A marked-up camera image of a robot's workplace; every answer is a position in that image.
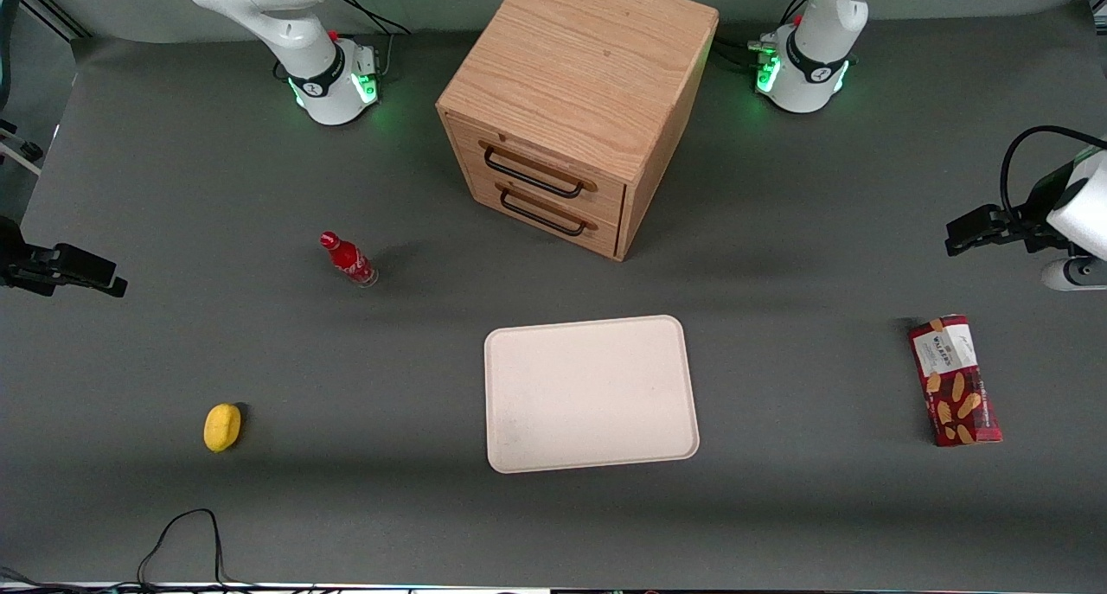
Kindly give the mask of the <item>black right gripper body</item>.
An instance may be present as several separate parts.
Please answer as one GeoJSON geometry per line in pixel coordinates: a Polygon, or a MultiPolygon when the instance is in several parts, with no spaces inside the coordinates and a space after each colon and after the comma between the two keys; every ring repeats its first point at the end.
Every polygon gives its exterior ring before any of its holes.
{"type": "Polygon", "coordinates": [[[55,280],[50,268],[38,258],[37,248],[25,242],[19,225],[9,217],[1,217],[3,286],[21,288],[39,296],[52,296],[56,288],[55,280]]]}

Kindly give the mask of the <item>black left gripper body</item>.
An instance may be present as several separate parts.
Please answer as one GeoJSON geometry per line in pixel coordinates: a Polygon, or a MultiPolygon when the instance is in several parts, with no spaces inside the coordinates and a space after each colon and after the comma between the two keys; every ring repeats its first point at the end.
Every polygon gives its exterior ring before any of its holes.
{"type": "Polygon", "coordinates": [[[1008,183],[1011,183],[1011,164],[1001,165],[1000,195],[1001,204],[1008,212],[1008,228],[999,240],[999,244],[1023,242],[1027,252],[1039,252],[1045,248],[1064,250],[1067,254],[1077,254],[1077,248],[1059,230],[1052,227],[1046,217],[1059,204],[1062,192],[1068,187],[1072,171],[1076,164],[1067,163],[1034,184],[1030,189],[1027,200],[1017,208],[1011,207],[1008,199],[1008,183]]]}

